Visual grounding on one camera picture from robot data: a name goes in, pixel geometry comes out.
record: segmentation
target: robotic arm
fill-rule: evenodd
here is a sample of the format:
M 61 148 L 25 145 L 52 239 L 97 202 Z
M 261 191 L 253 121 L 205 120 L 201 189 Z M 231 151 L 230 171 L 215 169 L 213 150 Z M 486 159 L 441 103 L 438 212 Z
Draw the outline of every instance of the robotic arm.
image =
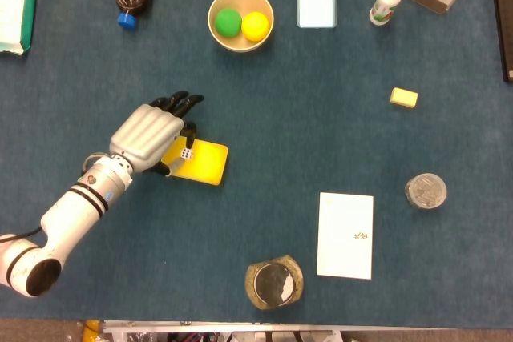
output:
M 110 154 L 102 156 L 41 218 L 41 227 L 24 235 L 0 237 L 0 284 L 24 296 L 40 296 L 58 279 L 66 259 L 89 229 L 102 218 L 143 171 L 172 175 L 187 158 L 196 125 L 182 118 L 204 99 L 185 91 L 143 104 L 111 137 Z M 187 151 L 171 164 L 160 162 L 178 135 Z M 46 246 L 26 239 L 44 230 Z

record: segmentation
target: yellow eraser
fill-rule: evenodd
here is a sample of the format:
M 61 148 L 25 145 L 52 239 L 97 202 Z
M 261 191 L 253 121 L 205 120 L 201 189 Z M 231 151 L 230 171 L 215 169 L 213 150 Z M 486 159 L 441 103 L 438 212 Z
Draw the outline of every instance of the yellow eraser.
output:
M 169 164 L 179 158 L 185 148 L 185 141 L 185 137 L 179 136 L 162 157 L 162 162 Z M 172 176 L 219 186 L 228 158 L 228 148 L 222 144 L 196 139 L 191 150 L 192 158 L 187 159 Z
M 414 108 L 417 104 L 417 98 L 418 94 L 416 92 L 394 87 L 392 95 L 390 96 L 390 102 L 404 107 Z

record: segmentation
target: yellow ball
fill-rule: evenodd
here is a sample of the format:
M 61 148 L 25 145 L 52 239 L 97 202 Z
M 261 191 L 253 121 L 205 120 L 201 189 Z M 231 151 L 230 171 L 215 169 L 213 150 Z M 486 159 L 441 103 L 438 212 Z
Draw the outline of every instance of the yellow ball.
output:
M 271 28 L 269 20 L 261 12 L 251 12 L 242 19 L 242 34 L 252 42 L 259 42 Z

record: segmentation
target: small white bottle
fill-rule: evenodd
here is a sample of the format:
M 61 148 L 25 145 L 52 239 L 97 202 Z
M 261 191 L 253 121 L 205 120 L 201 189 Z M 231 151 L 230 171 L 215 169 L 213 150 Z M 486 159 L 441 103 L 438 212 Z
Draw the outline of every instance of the small white bottle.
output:
M 376 0 L 369 12 L 370 21 L 376 26 L 387 24 L 400 2 L 401 0 Z

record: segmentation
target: bowl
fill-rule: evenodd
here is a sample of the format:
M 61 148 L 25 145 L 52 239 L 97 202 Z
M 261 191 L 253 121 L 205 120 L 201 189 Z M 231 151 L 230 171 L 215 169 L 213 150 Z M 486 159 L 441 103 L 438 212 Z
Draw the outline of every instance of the bowl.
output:
M 253 11 L 259 11 L 269 20 L 269 32 L 259 42 L 251 42 L 240 32 L 235 38 L 220 35 L 214 21 L 219 11 L 224 8 L 236 10 L 242 18 Z M 224 48 L 234 52 L 249 52 L 260 47 L 269 38 L 274 26 L 273 8 L 268 0 L 214 0 L 208 10 L 208 28 L 214 39 Z

